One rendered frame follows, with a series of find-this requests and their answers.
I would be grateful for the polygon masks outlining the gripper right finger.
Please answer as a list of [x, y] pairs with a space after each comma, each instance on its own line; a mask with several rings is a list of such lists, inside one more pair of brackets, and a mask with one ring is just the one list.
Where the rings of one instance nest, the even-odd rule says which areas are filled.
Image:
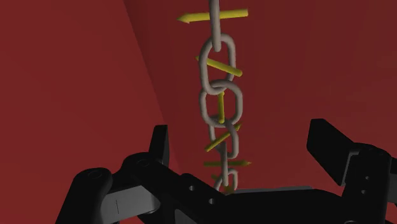
[[341, 224], [387, 224], [392, 156], [356, 143], [323, 118], [310, 121], [307, 150], [343, 186]]

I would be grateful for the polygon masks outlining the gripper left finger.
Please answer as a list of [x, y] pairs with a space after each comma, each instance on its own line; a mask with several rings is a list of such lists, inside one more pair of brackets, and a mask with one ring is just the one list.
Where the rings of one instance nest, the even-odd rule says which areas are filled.
[[98, 167], [78, 173], [55, 224], [223, 224], [225, 196], [191, 174], [169, 169], [165, 125], [153, 129], [150, 149], [129, 155], [116, 173]]

